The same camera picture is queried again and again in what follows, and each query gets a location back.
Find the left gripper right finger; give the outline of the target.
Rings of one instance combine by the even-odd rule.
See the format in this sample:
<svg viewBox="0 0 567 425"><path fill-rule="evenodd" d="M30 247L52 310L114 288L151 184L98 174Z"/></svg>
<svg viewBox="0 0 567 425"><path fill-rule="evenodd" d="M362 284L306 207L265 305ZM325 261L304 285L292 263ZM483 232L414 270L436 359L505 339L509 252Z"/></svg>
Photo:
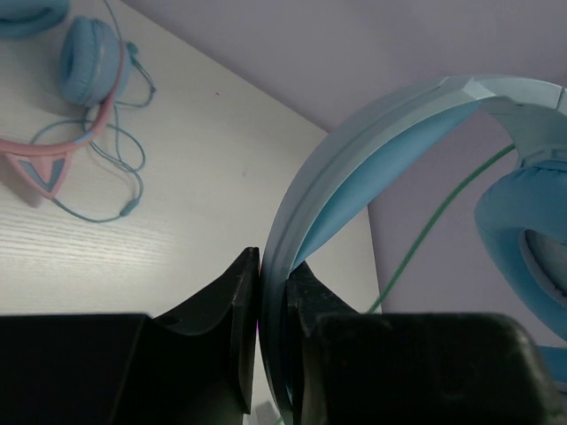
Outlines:
<svg viewBox="0 0 567 425"><path fill-rule="evenodd" d="M324 285L306 261L288 277L285 299L285 386L293 423L300 424L306 372L303 342L313 333L319 316L354 313L354 309Z"/></svg>

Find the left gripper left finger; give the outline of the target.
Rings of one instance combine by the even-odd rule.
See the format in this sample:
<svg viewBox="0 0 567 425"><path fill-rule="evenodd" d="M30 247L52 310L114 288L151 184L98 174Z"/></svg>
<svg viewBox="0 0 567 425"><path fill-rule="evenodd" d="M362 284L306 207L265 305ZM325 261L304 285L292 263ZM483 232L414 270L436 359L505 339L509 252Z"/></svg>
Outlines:
<svg viewBox="0 0 567 425"><path fill-rule="evenodd" d="M260 296L260 252L244 249L202 290L157 316L158 362L172 415L244 415L252 384Z"/></svg>

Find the light blue headphones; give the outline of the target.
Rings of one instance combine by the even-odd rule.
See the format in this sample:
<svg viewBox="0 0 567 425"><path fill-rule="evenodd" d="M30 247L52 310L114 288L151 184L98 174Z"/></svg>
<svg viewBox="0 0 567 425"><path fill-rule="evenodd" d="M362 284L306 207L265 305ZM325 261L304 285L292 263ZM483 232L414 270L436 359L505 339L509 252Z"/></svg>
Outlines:
<svg viewBox="0 0 567 425"><path fill-rule="evenodd" d="M475 219L493 263L529 310L566 334L566 288L541 245L566 238L566 90L547 81L463 75L399 89L329 134L277 211L261 267L260 346L268 385L292 423L283 302L289 275L441 138L477 110L517 151L517 168L479 199Z"/></svg>

